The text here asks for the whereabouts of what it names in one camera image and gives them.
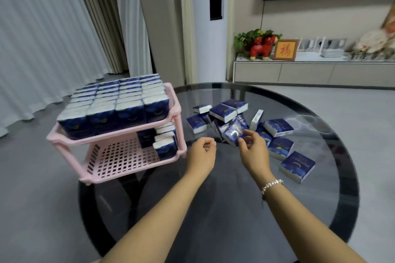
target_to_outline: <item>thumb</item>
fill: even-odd
[[[246,151],[248,151],[247,144],[243,138],[239,138],[237,141],[239,142],[239,148],[241,154],[244,154]]]
[[[215,156],[216,151],[217,151],[217,143],[215,141],[212,141],[209,145],[209,149],[207,150],[207,153],[209,153],[211,156]]]

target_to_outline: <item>curtain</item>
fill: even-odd
[[[192,0],[181,0],[186,84],[198,83],[195,18]]]
[[[226,44],[226,80],[231,81],[233,75],[233,62],[235,60],[234,49],[235,31],[235,0],[228,0],[228,39]]]
[[[83,0],[0,4],[1,136],[111,70]]]
[[[140,0],[117,0],[117,3],[130,76],[151,74],[148,33],[141,2]]]
[[[116,0],[85,0],[113,73],[128,69]]]

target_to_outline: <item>perforated basket bottom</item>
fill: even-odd
[[[159,161],[153,147],[141,148],[135,133],[123,141],[111,142],[102,141],[101,146],[96,144],[92,148],[87,171],[96,179],[94,182],[146,170]]]

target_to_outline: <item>forearm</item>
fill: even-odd
[[[256,176],[260,189],[275,180],[271,173]],[[346,243],[306,209],[283,185],[266,190],[265,200],[301,263],[364,262]]]
[[[185,175],[111,249],[102,262],[164,262],[204,179]]]

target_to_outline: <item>glass tabletop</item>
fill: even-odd
[[[245,101],[249,123],[256,111],[262,120],[283,118],[295,131],[286,136],[294,150],[316,162],[298,184],[279,171],[274,175],[341,239],[350,238],[359,207],[355,168],[345,146],[319,116],[299,103],[258,87],[202,83],[175,89],[180,101],[185,141],[201,136],[217,141],[215,167],[197,192],[166,262],[291,263],[296,256],[254,181],[243,167],[237,147],[220,143],[213,129],[194,134],[186,118],[192,107],[217,105],[230,98]],[[97,185],[79,184],[79,204],[86,231],[104,256],[122,236],[173,187],[185,171],[185,159]]]

